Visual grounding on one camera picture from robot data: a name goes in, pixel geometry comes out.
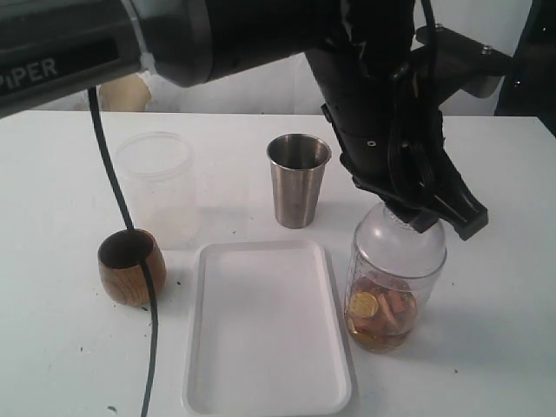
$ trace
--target clear jar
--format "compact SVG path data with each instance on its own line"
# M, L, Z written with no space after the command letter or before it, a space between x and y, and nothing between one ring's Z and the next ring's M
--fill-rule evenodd
M133 221L162 249L181 248L199 228L193 162L189 144L168 132L133 136L116 152Z
M446 257L440 222L419 234L384 203L374 206L355 230L347 280L344 317L355 341L374 352L401 345Z

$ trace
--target white table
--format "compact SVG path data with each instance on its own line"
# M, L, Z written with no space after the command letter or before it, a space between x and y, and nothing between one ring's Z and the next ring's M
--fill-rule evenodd
M320 116L107 114L112 149L147 130L196 152L204 223L168 252L152 416L180 403L194 253L209 242L310 238L331 255L343 295L352 233L377 197L357 190ZM334 160L314 223L273 216L267 143L325 139ZM556 139L536 119L446 119L447 150L491 223L470 242L447 226L449 256L422 323L390 355L350 342L356 389L341 416L536 416L556 409ZM0 415L139 415L149 313L103 292L96 250L122 228L89 114L28 112L0 121Z

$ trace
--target screw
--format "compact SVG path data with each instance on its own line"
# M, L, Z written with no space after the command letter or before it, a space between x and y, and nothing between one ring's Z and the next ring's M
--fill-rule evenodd
M493 53L493 47L490 45L483 45L483 49L480 52L481 55L490 55Z

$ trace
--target stainless steel cup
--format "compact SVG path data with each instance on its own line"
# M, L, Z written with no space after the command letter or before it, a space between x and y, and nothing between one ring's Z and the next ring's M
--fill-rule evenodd
M284 135L267 147L276 220L286 228L305 228L314 219L322 177L332 151L321 139Z

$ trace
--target plastic tray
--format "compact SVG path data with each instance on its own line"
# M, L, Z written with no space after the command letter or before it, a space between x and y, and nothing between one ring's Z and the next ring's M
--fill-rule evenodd
M192 414L332 414L351 396L324 249L207 246L198 256L182 402Z

